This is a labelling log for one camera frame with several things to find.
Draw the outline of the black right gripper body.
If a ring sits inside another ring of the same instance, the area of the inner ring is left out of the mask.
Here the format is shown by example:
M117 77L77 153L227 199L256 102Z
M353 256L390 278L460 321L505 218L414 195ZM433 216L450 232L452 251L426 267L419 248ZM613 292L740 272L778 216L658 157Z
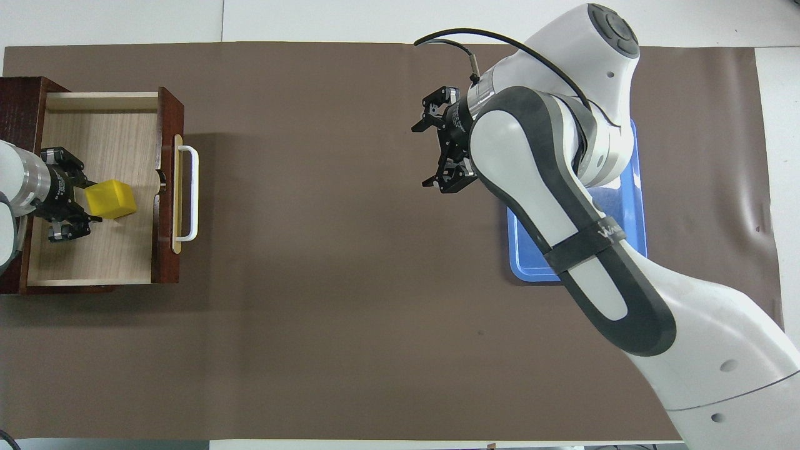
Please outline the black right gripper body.
M441 150L440 163L451 161L458 164L463 159L471 157L469 133L473 122L468 100L457 100L446 108L442 115L442 123L437 130Z

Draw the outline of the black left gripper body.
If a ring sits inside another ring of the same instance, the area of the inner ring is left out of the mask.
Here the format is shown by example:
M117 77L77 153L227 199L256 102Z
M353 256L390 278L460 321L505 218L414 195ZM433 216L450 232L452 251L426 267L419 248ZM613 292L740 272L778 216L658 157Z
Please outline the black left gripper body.
M84 209L76 202L74 186L60 166L45 164L49 172L49 191L42 202L42 217L49 221L81 221Z

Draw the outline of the wooden drawer with white handle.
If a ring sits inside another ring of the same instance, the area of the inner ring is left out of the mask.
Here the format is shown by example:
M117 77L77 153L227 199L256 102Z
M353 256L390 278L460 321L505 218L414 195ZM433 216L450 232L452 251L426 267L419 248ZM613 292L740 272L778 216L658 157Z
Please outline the wooden drawer with white handle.
M127 183L137 211L93 223L89 236L64 243L49 242L48 225L35 219L22 293L178 281L182 245L197 236L199 224L199 157L183 130L183 104L163 87L47 95L40 148L71 151L91 181Z

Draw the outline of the yellow cube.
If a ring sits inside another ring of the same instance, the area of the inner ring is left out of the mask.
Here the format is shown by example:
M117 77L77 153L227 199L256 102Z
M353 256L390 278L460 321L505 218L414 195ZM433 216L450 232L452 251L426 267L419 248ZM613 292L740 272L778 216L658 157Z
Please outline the yellow cube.
M138 210L131 185L110 179L84 188L89 213L103 219L117 219Z

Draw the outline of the dark wooden cabinet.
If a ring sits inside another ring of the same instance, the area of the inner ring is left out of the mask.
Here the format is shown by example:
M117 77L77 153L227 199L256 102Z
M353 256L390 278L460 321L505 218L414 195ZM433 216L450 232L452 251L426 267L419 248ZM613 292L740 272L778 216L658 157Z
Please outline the dark wooden cabinet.
M49 93L68 89L46 77L0 77L0 140L39 154ZM112 285L28 286L33 220L20 223L22 250L0 274L0 294L89 294L111 293Z

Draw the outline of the blue plastic tray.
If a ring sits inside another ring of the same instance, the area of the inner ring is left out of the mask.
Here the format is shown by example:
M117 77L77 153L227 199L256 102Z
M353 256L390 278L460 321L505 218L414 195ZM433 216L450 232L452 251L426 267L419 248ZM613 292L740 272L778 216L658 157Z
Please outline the blue plastic tray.
M588 192L604 213L612 216L623 228L627 241L638 253L648 256L648 237L638 157L638 136L634 120L631 120L632 156L628 165L616 179ZM534 284L558 284L560 280L548 266L543 254L531 236L524 231L520 220L507 210L509 242L509 267L523 282Z

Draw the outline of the brown table mat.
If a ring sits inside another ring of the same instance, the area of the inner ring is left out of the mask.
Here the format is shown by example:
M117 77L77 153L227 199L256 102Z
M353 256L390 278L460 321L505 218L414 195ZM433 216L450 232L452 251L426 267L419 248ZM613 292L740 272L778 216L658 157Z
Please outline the brown table mat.
M0 297L15 438L673 441L563 286L509 267L480 182L422 186L445 45L11 47L7 76L184 105L200 225L177 284Z

